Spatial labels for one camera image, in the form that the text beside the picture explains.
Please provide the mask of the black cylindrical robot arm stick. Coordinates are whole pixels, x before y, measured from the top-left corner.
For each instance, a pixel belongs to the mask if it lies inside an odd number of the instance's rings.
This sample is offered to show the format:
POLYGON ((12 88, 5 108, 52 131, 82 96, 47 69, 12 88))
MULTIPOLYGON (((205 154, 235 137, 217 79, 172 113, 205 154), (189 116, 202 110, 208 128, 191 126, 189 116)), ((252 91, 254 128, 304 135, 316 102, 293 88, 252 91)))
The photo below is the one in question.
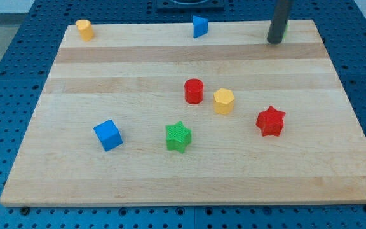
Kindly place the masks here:
POLYGON ((282 42, 294 0, 277 0, 271 20, 267 41, 270 44, 282 42))

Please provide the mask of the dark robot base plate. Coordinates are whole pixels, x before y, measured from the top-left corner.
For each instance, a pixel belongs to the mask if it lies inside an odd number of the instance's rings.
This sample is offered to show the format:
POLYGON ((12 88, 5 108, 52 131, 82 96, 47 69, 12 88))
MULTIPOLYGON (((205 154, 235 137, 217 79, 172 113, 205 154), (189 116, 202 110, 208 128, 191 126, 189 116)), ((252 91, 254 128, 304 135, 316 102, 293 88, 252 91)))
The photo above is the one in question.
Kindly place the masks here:
POLYGON ((158 11, 223 10, 224 0, 155 0, 158 11))

